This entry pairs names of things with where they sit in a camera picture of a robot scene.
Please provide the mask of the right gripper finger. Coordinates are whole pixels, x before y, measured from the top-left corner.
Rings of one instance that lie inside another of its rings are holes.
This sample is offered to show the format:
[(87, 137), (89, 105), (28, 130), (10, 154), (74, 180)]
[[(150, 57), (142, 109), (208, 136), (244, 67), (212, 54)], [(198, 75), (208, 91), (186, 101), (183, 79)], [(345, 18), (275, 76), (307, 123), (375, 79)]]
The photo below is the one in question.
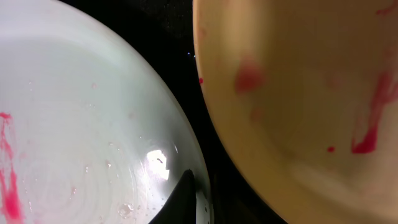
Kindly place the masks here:
[(196, 207), (195, 178), (193, 172), (187, 169), (149, 224), (196, 224)]

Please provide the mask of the yellow plate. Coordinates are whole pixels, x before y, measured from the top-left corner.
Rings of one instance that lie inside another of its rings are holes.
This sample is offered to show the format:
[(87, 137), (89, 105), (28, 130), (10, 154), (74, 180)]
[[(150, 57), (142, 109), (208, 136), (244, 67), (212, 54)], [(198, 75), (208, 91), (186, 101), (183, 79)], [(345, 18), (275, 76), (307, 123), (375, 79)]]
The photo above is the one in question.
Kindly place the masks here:
[(397, 1), (196, 0), (226, 152), (288, 223), (397, 222)]

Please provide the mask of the light blue plate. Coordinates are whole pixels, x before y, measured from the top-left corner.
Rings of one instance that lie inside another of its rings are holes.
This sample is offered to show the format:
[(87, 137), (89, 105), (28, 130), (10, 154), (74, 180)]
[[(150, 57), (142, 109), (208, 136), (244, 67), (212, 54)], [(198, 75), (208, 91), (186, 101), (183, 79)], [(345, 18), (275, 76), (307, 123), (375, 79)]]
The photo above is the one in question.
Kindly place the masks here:
[(177, 100), (123, 38), (59, 1), (1, 2), (1, 222), (149, 223), (186, 170), (211, 187)]

